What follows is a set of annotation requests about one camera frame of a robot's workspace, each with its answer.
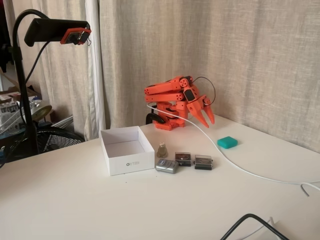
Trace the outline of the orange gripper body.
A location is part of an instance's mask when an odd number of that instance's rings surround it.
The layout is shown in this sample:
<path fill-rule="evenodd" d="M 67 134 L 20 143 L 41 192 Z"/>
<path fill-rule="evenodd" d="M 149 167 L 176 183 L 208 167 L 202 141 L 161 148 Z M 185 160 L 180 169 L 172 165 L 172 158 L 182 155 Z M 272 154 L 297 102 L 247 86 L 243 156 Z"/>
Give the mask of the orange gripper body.
<path fill-rule="evenodd" d="M 186 106 L 190 113 L 198 113 L 201 110 L 207 113 L 210 108 L 211 100 L 206 96 L 202 95 L 196 100 L 189 102 Z"/>

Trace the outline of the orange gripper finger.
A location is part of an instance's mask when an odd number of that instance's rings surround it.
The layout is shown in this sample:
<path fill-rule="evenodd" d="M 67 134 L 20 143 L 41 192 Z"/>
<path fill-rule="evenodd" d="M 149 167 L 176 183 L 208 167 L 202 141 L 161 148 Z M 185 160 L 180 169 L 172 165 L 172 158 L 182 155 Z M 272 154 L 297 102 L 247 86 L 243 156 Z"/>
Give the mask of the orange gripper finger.
<path fill-rule="evenodd" d="M 193 117 L 195 117 L 200 123 L 202 123 L 203 126 L 205 126 L 206 128 L 209 128 L 208 123 L 206 122 L 203 114 L 202 114 L 202 110 L 195 108 L 195 107 L 190 107 L 189 108 L 189 112 L 191 113 L 191 115 Z"/>
<path fill-rule="evenodd" d="M 215 116 L 214 116 L 214 113 L 211 109 L 211 106 L 209 104 L 208 105 L 205 104 L 203 107 L 203 110 L 207 114 L 211 124 L 214 124 L 215 123 Z"/>

